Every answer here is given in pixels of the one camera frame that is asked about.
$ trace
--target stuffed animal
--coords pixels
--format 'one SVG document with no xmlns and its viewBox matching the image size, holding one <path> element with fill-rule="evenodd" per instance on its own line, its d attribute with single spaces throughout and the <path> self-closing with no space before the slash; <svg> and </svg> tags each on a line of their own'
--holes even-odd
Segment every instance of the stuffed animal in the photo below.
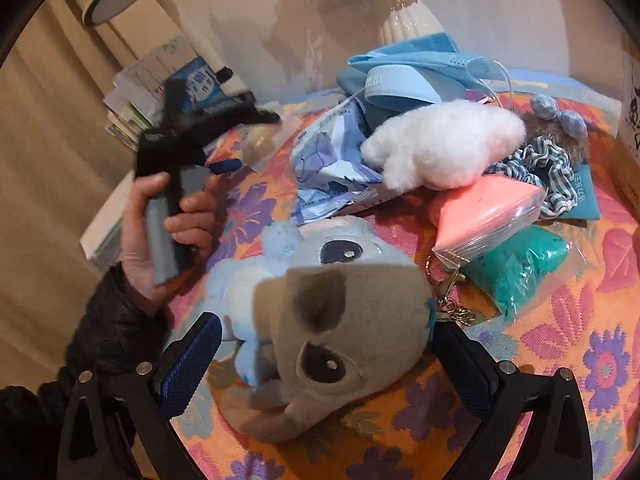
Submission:
<svg viewBox="0 0 640 480">
<path fill-rule="evenodd" d="M 470 186 L 524 137 L 524 123 L 516 114 L 455 100 L 386 120 L 363 143 L 362 155 L 372 167 L 383 168 L 391 190 L 444 190 Z"/>
<path fill-rule="evenodd" d="M 532 111 L 522 116 L 527 128 L 527 144 L 543 136 L 565 150 L 574 170 L 587 162 L 589 139 L 580 114 L 574 110 L 561 112 L 556 100 L 548 95 L 534 95 L 529 103 Z"/>
<path fill-rule="evenodd" d="M 238 340 L 232 386 L 219 402 L 239 433 L 281 442 L 397 381 L 430 334 L 423 273 L 366 221 L 345 216 L 267 226 L 263 256 L 209 272 L 204 310 Z"/>
</svg>

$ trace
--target curtain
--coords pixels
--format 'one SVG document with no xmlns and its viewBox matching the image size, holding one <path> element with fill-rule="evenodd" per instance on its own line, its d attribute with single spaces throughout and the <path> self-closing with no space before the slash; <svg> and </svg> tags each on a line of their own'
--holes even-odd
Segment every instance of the curtain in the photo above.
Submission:
<svg viewBox="0 0 640 480">
<path fill-rule="evenodd" d="M 98 282 L 79 237 L 133 162 L 102 99 L 135 58 L 80 7 L 47 0 L 0 70 L 0 387 L 54 378 Z"/>
</svg>

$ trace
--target orange tablecloth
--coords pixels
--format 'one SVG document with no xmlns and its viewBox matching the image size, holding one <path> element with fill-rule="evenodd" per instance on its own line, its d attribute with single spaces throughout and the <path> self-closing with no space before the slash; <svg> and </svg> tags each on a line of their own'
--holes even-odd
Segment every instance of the orange tablecloth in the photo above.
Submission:
<svg viewBox="0 0 640 480">
<path fill-rule="evenodd" d="M 640 280 L 638 224 L 622 205 L 607 173 L 616 117 L 566 100 L 589 123 L 591 171 L 603 218 L 597 222 L 554 222 L 548 228 L 578 243 L 586 268 L 536 310 L 506 324 L 495 318 L 467 333 L 496 359 L 510 359 L 524 371 L 551 374 L 571 368 L 580 385 L 593 451 L 594 476 L 615 478 L 638 442 L 640 419 Z M 517 96 L 525 107 L 528 97 Z M 318 114 L 305 117 L 309 124 Z M 222 258 L 260 253 L 260 232 L 272 220 L 288 218 L 295 185 L 288 168 L 292 143 L 285 145 L 263 174 L 250 174 L 235 186 L 221 244 Z M 228 136 L 217 156 L 239 151 Z M 370 210 L 381 237 L 424 264 L 434 228 L 424 214 L 428 193 L 417 192 Z M 199 313 L 200 282 L 171 305 L 175 334 Z M 472 285 L 460 290 L 463 304 L 490 314 Z M 476 428 L 461 406 L 440 364 L 428 354 L 401 381 L 356 406 L 334 413 L 300 438 L 268 446 L 234 433 L 221 418 L 216 398 L 237 381 L 232 360 L 213 362 L 183 416 L 174 427 L 209 479 L 433 479 L 444 476 Z M 522 419 L 495 479 L 506 477 L 529 417 Z"/>
</svg>

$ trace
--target black jacket sleeve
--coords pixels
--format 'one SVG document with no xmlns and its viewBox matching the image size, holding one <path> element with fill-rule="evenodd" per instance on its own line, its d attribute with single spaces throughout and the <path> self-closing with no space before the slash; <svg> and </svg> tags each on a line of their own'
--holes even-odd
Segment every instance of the black jacket sleeve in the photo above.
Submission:
<svg viewBox="0 0 640 480">
<path fill-rule="evenodd" d="M 111 268 L 87 304 L 65 366 L 37 395 L 20 386 L 0 390 L 0 479 L 55 479 L 60 433 L 76 377 L 84 370 L 115 375 L 155 362 L 167 325 L 138 310 L 124 291 L 118 265 Z"/>
</svg>

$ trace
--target gray handle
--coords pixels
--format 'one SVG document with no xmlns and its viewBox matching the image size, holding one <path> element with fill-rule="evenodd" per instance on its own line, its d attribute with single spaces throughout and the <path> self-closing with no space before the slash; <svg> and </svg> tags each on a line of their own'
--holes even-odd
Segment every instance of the gray handle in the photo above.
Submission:
<svg viewBox="0 0 640 480">
<path fill-rule="evenodd" d="M 209 168 L 188 166 L 180 172 L 182 195 L 187 196 L 204 188 Z M 162 285 L 186 270 L 193 261 L 191 248 L 174 241 L 164 228 L 170 216 L 168 199 L 160 194 L 146 205 L 146 243 L 154 266 L 154 285 Z"/>
</svg>

